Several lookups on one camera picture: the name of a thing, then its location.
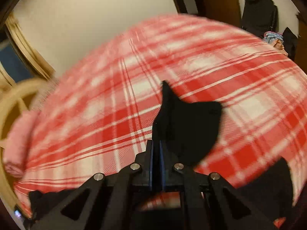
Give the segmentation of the colourful clothes pile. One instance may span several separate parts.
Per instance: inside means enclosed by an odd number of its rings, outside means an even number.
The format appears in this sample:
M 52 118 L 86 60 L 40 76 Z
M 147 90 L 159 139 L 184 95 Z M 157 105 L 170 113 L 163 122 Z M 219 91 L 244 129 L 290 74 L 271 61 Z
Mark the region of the colourful clothes pile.
M 282 34 L 273 31 L 267 31 L 264 33 L 263 40 L 269 45 L 273 46 L 283 55 L 288 56 L 288 52 L 285 50 L 284 47 L 284 38 Z

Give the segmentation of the black pants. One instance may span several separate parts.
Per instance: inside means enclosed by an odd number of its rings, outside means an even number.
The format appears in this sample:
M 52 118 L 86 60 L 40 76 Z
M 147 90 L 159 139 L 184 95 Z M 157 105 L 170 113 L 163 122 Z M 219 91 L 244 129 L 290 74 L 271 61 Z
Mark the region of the black pants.
M 164 138 L 167 148 L 177 156 L 180 163 L 192 167 L 194 171 L 194 167 L 217 142 L 223 107 L 219 102 L 184 102 L 166 82 L 162 84 L 161 93 L 162 104 L 151 129 L 153 131 L 153 125 L 157 124 L 159 135 Z M 145 142 L 143 150 L 128 156 L 120 170 L 133 163 L 136 155 L 146 150 L 149 140 Z M 119 171 L 99 169 L 92 172 L 89 178 L 99 172 L 109 176 Z M 219 171 L 211 173 L 218 173 L 225 179 Z M 290 169 L 284 158 L 276 161 L 251 183 L 235 189 L 272 222 L 291 213 L 293 186 Z M 151 196 L 138 206 L 129 226 L 123 229 L 152 226 L 158 229 L 184 229 L 180 207 L 178 191 L 157 192 L 153 189 L 152 170 Z

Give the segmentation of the beige curtain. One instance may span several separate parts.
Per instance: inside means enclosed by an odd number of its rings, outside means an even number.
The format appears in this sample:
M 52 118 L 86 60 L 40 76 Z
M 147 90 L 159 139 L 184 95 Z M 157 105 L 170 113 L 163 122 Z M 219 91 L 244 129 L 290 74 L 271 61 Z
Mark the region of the beige curtain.
M 21 55 L 25 57 L 30 67 L 37 72 L 39 76 L 46 80 L 53 78 L 55 70 L 47 63 L 41 54 L 31 46 L 29 41 L 23 35 L 18 20 L 14 17 L 13 13 L 8 16 L 5 26 L 7 27 L 9 36 L 12 37 L 12 41 L 21 52 Z

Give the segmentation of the red white plaid bedsheet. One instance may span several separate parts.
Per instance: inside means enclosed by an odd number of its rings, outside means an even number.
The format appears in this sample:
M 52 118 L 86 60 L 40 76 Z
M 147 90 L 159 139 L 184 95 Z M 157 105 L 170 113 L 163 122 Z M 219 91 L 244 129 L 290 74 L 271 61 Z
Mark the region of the red white plaid bedsheet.
M 306 74 L 254 35 L 153 18 L 24 112 L 31 229 L 279 229 L 306 186 Z

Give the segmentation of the pink folded blanket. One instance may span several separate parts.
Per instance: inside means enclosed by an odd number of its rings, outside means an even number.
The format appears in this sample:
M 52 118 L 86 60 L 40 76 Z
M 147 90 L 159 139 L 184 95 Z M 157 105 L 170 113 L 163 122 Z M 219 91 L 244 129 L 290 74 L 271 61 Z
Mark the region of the pink folded blanket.
M 22 112 L 12 124 L 5 140 L 4 169 L 14 178 L 20 179 L 24 174 L 32 131 L 40 113 L 40 110 Z

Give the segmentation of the cream wooden headboard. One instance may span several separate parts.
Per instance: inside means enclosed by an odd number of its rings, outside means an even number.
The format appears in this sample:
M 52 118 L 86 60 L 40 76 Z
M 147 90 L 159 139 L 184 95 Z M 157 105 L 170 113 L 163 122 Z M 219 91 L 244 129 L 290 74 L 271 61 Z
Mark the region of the cream wooden headboard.
M 28 195 L 14 187 L 21 176 L 12 175 L 6 167 L 4 154 L 9 149 L 6 138 L 24 112 L 19 108 L 19 103 L 23 103 L 26 110 L 39 112 L 39 117 L 30 129 L 29 153 L 23 161 L 26 167 L 22 173 L 36 172 L 59 162 L 63 148 L 56 133 L 60 126 L 58 119 L 63 112 L 60 96 L 64 93 L 60 84 L 56 78 L 48 81 L 40 78 L 24 80 L 12 86 L 1 98 L 1 196 L 10 208 L 19 206 L 28 217 L 32 215 Z

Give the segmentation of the black bag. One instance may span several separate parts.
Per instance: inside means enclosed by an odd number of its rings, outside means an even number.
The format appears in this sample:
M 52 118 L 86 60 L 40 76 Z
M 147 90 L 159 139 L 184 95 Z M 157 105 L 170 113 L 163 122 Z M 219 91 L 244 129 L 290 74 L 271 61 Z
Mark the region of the black bag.
M 275 31 L 278 8 L 272 0 L 245 0 L 241 28 L 263 38 L 267 31 Z

